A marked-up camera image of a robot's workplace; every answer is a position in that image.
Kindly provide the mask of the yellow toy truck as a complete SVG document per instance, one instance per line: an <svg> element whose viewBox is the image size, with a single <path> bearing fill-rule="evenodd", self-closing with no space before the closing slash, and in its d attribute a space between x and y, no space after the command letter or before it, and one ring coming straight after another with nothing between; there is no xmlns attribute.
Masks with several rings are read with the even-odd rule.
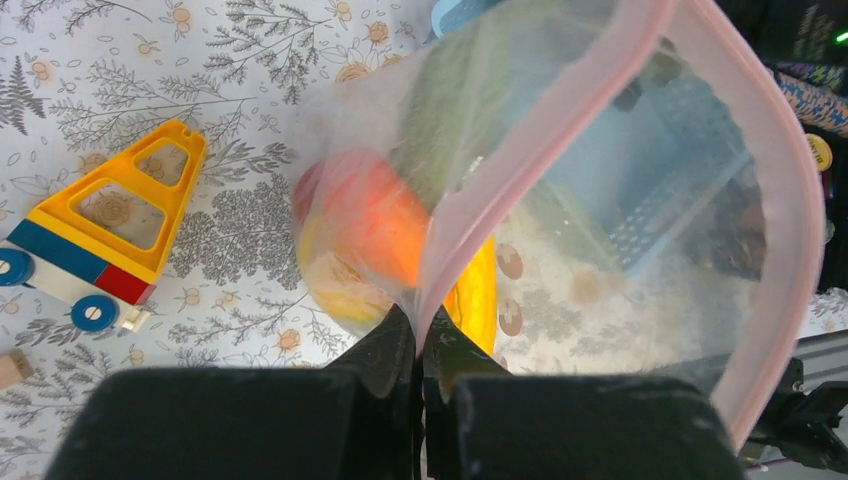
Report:
<svg viewBox="0 0 848 480"><path fill-rule="evenodd" d="M1 242L2 287L29 287L63 301L82 331L139 330L206 155L205 137L170 119L41 201ZM160 224L139 230L150 245L117 232L132 211L113 192L155 211Z"/></svg>

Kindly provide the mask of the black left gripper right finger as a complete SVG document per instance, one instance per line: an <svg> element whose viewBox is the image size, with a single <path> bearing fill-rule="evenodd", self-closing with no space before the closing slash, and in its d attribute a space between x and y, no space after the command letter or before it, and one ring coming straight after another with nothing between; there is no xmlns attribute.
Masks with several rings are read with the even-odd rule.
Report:
<svg viewBox="0 0 848 480"><path fill-rule="evenodd" d="M740 479L707 397L649 374L516 376L439 311L422 353L433 479Z"/></svg>

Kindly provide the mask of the black open carrying case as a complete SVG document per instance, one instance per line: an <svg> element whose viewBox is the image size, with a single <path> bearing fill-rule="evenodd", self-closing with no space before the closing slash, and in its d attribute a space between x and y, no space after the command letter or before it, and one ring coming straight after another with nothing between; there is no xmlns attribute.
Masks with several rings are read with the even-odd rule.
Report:
<svg viewBox="0 0 848 480"><path fill-rule="evenodd" d="M826 210L818 291L847 288L847 3L719 1L812 144Z"/></svg>

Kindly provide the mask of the clear pink zip top bag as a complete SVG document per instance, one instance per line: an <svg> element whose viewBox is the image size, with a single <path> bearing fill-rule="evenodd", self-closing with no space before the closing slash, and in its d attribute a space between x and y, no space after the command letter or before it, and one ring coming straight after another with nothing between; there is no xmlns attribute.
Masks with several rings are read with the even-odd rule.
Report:
<svg viewBox="0 0 848 480"><path fill-rule="evenodd" d="M297 257L345 326L423 338L473 257L514 371L655 371L740 446L818 282L805 134L713 1L505 1L315 88L289 127Z"/></svg>

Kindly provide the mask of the light blue plastic basket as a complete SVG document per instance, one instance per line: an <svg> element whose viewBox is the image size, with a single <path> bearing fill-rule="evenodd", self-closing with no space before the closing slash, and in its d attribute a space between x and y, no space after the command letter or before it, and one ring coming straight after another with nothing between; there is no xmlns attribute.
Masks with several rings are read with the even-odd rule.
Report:
<svg viewBox="0 0 848 480"><path fill-rule="evenodd" d="M439 1L434 42L492 9L508 24L498 143L431 212L422 292L448 288L487 237L531 260L688 282L756 281L766 241L746 101L762 72L715 1Z"/></svg>

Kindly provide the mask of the red orange mango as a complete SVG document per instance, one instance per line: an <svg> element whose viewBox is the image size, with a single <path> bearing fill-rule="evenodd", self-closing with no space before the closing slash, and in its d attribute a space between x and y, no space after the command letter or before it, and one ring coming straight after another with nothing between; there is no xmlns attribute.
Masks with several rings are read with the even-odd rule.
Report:
<svg viewBox="0 0 848 480"><path fill-rule="evenodd" d="M431 216L379 153L352 149L309 166L295 184L293 215L302 229L321 227L319 238L345 263L417 285Z"/></svg>

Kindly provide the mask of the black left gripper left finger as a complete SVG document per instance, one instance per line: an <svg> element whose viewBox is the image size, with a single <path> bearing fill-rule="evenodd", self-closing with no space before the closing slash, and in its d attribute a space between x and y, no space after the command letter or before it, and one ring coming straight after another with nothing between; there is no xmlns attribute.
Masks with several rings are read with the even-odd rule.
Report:
<svg viewBox="0 0 848 480"><path fill-rule="evenodd" d="M398 307L320 368L130 369L91 394L50 479L412 479L415 342Z"/></svg>

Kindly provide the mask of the yellow lemon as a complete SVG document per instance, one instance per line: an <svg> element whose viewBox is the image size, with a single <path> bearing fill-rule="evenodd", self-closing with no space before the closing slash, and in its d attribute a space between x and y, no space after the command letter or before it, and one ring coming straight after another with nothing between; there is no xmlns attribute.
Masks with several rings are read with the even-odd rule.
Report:
<svg viewBox="0 0 848 480"><path fill-rule="evenodd" d="M296 240L296 261L316 305L342 329L364 336L379 325L394 301L326 248L321 220L308 217Z"/></svg>

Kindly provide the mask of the light green long gourd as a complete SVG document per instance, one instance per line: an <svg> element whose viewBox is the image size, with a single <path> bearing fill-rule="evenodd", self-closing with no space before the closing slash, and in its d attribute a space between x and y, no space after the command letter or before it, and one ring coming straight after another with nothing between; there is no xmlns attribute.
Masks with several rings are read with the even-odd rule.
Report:
<svg viewBox="0 0 848 480"><path fill-rule="evenodd" d="M498 143L509 84L509 20L492 9L439 39L421 63L390 160L431 213Z"/></svg>

